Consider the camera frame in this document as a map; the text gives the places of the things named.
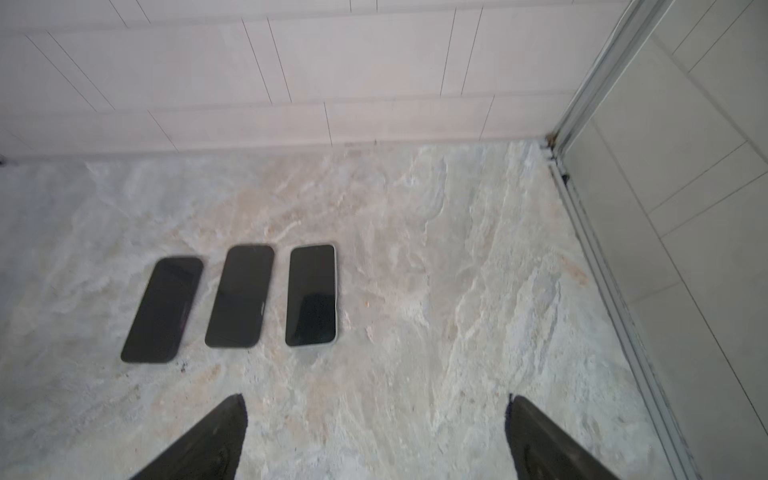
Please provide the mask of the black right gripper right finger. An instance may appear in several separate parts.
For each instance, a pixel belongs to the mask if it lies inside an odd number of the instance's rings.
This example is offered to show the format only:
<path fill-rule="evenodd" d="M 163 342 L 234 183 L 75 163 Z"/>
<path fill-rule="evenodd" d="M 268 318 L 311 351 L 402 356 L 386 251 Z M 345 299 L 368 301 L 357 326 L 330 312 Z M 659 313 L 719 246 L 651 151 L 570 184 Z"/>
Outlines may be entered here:
<path fill-rule="evenodd" d="M 509 395 L 505 436 L 518 479 L 617 479 L 522 395 Z"/>

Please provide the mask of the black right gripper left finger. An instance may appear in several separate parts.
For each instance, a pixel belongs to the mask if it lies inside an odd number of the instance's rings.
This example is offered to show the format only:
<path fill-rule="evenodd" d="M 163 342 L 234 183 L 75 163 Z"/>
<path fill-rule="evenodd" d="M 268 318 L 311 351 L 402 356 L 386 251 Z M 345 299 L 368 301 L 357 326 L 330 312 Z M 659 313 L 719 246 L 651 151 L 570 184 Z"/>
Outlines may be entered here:
<path fill-rule="evenodd" d="M 230 395 L 132 479 L 234 479 L 247 426 L 243 395 Z"/>

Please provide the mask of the light blue phone case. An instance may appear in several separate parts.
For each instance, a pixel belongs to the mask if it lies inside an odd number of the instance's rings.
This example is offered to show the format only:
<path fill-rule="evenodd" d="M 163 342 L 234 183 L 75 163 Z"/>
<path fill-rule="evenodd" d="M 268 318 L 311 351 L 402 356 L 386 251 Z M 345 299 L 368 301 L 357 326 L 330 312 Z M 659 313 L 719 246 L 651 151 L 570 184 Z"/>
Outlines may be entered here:
<path fill-rule="evenodd" d="M 285 343 L 294 348 L 329 344 L 337 335 L 336 248 L 296 247 L 289 262 Z"/>

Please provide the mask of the black phone case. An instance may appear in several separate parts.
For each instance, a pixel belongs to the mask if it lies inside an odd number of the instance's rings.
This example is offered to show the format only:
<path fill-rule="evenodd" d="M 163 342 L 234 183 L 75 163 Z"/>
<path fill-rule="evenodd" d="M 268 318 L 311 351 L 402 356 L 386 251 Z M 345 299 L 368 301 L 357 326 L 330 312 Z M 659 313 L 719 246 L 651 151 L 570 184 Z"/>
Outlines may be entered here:
<path fill-rule="evenodd" d="M 248 349 L 258 343 L 274 257 L 267 244 L 228 250 L 206 331 L 207 346 Z"/>
<path fill-rule="evenodd" d="M 197 256 L 156 262 L 121 351 L 123 362 L 165 364 L 176 357 L 203 268 Z"/>

